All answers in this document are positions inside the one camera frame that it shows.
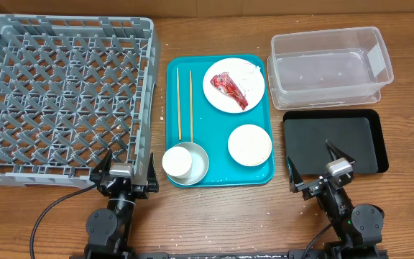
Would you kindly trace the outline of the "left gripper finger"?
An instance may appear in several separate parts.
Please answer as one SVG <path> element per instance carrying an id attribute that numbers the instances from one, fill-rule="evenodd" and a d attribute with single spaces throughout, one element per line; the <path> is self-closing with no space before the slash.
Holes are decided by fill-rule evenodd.
<path id="1" fill-rule="evenodd" d="M 113 152 L 108 150 L 104 159 L 91 171 L 89 175 L 90 181 L 101 181 L 101 179 L 109 174 Z"/>
<path id="2" fill-rule="evenodd" d="M 147 192 L 158 192 L 159 191 L 159 183 L 157 180 L 156 170 L 155 170 L 155 162 L 154 162 L 154 154 L 150 153 L 149 157 L 149 165 L 147 170 Z"/>

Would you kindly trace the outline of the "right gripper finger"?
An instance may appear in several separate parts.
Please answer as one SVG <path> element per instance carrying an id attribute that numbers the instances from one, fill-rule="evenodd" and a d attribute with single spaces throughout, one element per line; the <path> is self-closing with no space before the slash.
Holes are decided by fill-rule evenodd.
<path id="1" fill-rule="evenodd" d="M 288 155 L 286 156 L 286 161 L 287 161 L 290 191 L 293 193 L 297 193 L 300 191 L 300 187 L 304 185 L 304 181 L 301 178 L 298 170 L 296 169 L 295 165 L 293 164 L 291 158 Z"/>
<path id="2" fill-rule="evenodd" d="M 350 155 L 347 155 L 345 152 L 338 149 L 334 144 L 332 144 L 329 140 L 326 140 L 326 149 L 328 151 L 328 154 L 330 155 L 332 161 L 344 158 L 346 159 L 350 164 L 355 164 L 355 159 L 351 157 Z"/>

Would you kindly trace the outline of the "small white cup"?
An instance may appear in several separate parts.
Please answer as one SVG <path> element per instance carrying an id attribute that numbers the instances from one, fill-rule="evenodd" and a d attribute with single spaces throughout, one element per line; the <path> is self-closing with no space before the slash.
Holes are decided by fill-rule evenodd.
<path id="1" fill-rule="evenodd" d="M 162 158 L 162 167 L 166 174 L 175 178 L 187 178 L 191 172 L 192 156 L 181 146 L 167 150 Z"/>

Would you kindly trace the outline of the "grey metal bowl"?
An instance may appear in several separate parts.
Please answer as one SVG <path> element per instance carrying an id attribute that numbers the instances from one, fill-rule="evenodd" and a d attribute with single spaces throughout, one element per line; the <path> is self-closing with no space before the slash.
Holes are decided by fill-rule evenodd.
<path id="1" fill-rule="evenodd" d="M 187 178 L 175 178 L 167 174 L 167 177 L 180 186 L 193 186 L 200 183 L 206 176 L 209 168 L 209 159 L 206 151 L 194 142 L 181 142 L 175 146 L 186 148 L 192 156 L 191 172 Z"/>

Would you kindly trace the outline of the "white rice bowl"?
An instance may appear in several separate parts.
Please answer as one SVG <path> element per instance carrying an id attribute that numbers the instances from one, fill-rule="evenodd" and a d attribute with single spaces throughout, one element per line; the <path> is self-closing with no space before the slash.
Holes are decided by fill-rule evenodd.
<path id="1" fill-rule="evenodd" d="M 272 140 L 263 128 L 254 124 L 243 124 L 230 134 L 228 151 L 238 164 L 258 166 L 270 157 Z"/>

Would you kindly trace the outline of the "wooden chopstick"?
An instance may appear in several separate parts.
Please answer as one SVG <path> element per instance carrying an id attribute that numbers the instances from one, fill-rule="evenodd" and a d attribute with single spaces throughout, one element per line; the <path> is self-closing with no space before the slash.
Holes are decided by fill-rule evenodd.
<path id="1" fill-rule="evenodd" d="M 180 74 L 179 68 L 176 68 L 176 93 L 177 93 L 177 113 L 178 113 L 178 139 L 182 140 L 181 130 L 181 108 L 180 108 Z"/>
<path id="2" fill-rule="evenodd" d="M 189 71 L 190 141 L 193 142 L 193 76 Z"/>

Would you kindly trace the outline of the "large white plate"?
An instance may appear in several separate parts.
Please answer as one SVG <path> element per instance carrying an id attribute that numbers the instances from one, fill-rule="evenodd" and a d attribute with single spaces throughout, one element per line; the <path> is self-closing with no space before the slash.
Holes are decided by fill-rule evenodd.
<path id="1" fill-rule="evenodd" d="M 261 89 L 258 91 L 255 91 L 254 93 L 248 94 L 248 96 L 245 96 L 248 101 L 248 106 L 245 110 L 242 110 L 240 106 L 233 100 L 232 98 L 229 98 L 228 96 L 223 95 L 220 91 L 218 91 L 216 88 L 214 88 L 210 80 L 217 74 L 220 74 L 222 72 L 228 72 L 231 76 L 234 83 L 239 87 L 240 91 L 244 94 L 242 89 L 239 86 L 239 81 L 236 76 L 237 68 L 242 63 L 248 63 L 253 64 L 248 60 L 242 59 L 242 58 L 224 58 L 220 61 L 215 62 L 205 73 L 203 78 L 203 92 L 205 97 L 207 98 L 208 102 L 217 108 L 218 110 L 230 114 L 238 114 L 242 112 L 247 112 L 251 109 L 253 109 L 258 103 L 261 101 L 262 97 L 265 94 L 265 79 L 262 75 L 261 68 L 256 65 L 259 68 L 258 75 L 261 79 Z"/>

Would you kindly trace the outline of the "white napkin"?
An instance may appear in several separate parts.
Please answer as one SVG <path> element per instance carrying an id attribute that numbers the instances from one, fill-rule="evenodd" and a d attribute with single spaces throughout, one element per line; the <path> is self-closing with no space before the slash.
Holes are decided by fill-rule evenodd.
<path id="1" fill-rule="evenodd" d="M 239 86 L 245 96 L 261 89 L 261 79 L 258 75 L 259 68 L 253 64 L 242 63 L 236 71 Z"/>

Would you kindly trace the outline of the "red snack wrapper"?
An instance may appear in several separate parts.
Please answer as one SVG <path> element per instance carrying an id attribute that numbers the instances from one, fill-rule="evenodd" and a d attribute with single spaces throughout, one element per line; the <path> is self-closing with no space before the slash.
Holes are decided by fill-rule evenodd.
<path id="1" fill-rule="evenodd" d="M 228 72 L 222 72 L 215 75 L 210 80 L 211 85 L 220 91 L 223 95 L 235 100 L 242 110 L 248 106 L 245 95 L 240 91 L 239 87 L 234 83 Z"/>

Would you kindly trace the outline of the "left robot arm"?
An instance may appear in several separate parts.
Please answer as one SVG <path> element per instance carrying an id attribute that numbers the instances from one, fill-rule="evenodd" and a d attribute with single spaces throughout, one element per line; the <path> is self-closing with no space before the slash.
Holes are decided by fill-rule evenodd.
<path id="1" fill-rule="evenodd" d="M 92 212 L 86 221 L 88 243 L 84 258 L 136 258 L 128 245 L 132 218 L 137 199 L 148 199 L 159 191 L 154 155 L 149 156 L 145 173 L 135 173 L 126 163 L 114 163 L 112 152 L 91 171 L 89 180 L 107 197 L 107 207 Z"/>

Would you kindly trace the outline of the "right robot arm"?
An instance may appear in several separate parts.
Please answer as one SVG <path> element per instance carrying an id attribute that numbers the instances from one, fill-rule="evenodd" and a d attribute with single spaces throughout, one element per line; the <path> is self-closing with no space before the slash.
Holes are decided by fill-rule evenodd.
<path id="1" fill-rule="evenodd" d="M 301 258 L 384 259 L 382 241 L 384 211 L 372 204 L 354 206 L 344 190 L 354 180 L 355 159 L 326 141 L 331 162 L 317 180 L 305 183 L 289 156 L 286 157 L 290 191 L 301 192 L 304 200 L 316 198 L 329 224 L 307 245 Z"/>

